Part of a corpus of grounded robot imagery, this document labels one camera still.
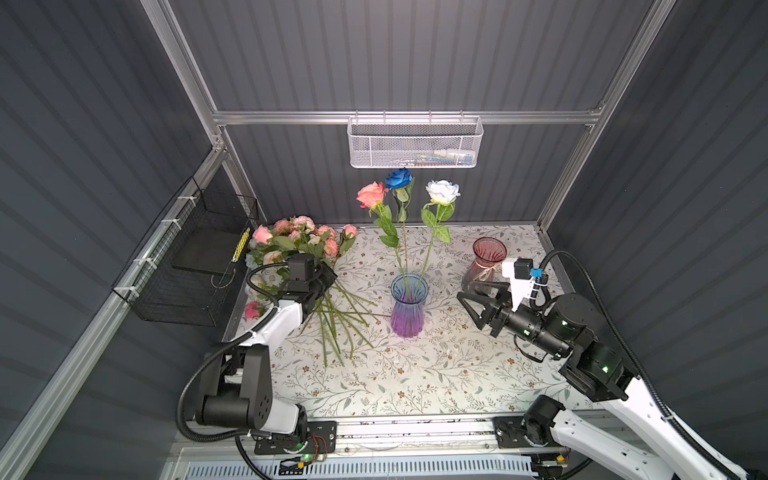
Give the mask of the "white rose stem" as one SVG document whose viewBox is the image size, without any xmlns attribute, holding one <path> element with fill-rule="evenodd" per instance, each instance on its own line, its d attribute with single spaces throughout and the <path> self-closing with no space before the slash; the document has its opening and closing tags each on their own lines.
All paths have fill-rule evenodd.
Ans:
<svg viewBox="0 0 768 480">
<path fill-rule="evenodd" d="M 459 185 L 448 180 L 431 180 L 426 184 L 425 189 L 429 202 L 421 209 L 421 219 L 431 233 L 420 277 L 426 274 L 435 241 L 439 240 L 445 244 L 452 242 L 449 227 L 445 223 L 453 217 L 456 202 L 460 197 Z"/>
</svg>

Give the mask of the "red glass vase with ribbon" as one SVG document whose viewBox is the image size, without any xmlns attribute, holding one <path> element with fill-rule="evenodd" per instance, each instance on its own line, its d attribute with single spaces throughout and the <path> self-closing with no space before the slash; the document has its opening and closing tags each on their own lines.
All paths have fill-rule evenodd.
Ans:
<svg viewBox="0 0 768 480">
<path fill-rule="evenodd" d="M 467 290 L 472 281 L 492 281 L 495 268 L 507 257 L 506 246 L 498 239 L 481 237 L 473 245 L 473 263 L 461 281 L 461 289 Z"/>
</svg>

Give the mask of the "pink red rose stem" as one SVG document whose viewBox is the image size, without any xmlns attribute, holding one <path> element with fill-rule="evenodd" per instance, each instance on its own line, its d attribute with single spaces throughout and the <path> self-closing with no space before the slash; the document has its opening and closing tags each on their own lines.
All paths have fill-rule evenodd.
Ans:
<svg viewBox="0 0 768 480">
<path fill-rule="evenodd" d="M 395 219 L 392 209 L 385 203 L 388 189 L 383 183 L 372 182 L 362 187 L 357 193 L 357 201 L 361 207 L 367 209 L 370 215 L 375 215 L 374 224 L 382 230 L 381 242 L 394 252 L 399 273 L 407 273 L 406 262 L 401 252 L 400 237 L 395 227 Z"/>
</svg>

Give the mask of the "blue purple glass vase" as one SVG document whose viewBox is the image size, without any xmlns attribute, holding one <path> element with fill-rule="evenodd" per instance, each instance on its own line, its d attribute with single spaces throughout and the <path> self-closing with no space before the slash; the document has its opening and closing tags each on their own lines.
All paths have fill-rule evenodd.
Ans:
<svg viewBox="0 0 768 480">
<path fill-rule="evenodd" d="M 427 280 L 415 273 L 398 275 L 391 284 L 394 306 L 390 317 L 392 331 L 403 338 L 418 336 L 425 324 L 424 305 L 429 295 Z"/>
</svg>

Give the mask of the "blue rose stem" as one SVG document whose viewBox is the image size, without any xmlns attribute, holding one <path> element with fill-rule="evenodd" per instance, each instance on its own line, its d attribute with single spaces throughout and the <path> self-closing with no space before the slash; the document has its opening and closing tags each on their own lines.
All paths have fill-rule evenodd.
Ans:
<svg viewBox="0 0 768 480">
<path fill-rule="evenodd" d="M 396 204 L 397 224 L 400 228 L 399 266 L 400 273 L 409 272 L 409 260 L 407 251 L 407 221 L 409 218 L 409 206 L 412 200 L 413 175 L 407 168 L 400 168 L 390 173 L 385 183 L 392 194 Z"/>
</svg>

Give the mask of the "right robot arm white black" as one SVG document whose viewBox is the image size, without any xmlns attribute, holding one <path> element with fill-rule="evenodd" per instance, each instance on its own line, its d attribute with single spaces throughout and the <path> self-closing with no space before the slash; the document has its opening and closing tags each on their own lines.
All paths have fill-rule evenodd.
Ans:
<svg viewBox="0 0 768 480">
<path fill-rule="evenodd" d="M 675 413 L 664 412 L 636 367 L 589 329 L 603 316 L 583 296 L 559 295 L 533 309 L 501 282 L 473 282 L 457 299 L 478 328 L 490 327 L 493 336 L 508 330 L 561 361 L 559 373 L 571 387 L 611 412 L 644 443 L 637 448 L 540 395 L 521 422 L 531 445 L 569 448 L 624 479 L 765 478 L 764 472 L 718 452 Z"/>
</svg>

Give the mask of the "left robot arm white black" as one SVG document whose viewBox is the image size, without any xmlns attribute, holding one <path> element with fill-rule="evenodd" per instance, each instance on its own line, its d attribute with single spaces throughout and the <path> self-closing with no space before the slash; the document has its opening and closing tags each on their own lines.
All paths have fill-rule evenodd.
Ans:
<svg viewBox="0 0 768 480">
<path fill-rule="evenodd" d="M 306 409 L 274 396 L 270 355 L 307 321 L 336 279 L 332 267 L 307 253 L 249 272 L 246 283 L 268 299 L 268 309 L 195 371 L 177 403 L 179 432 L 200 443 L 253 435 L 291 450 L 305 444 Z"/>
</svg>

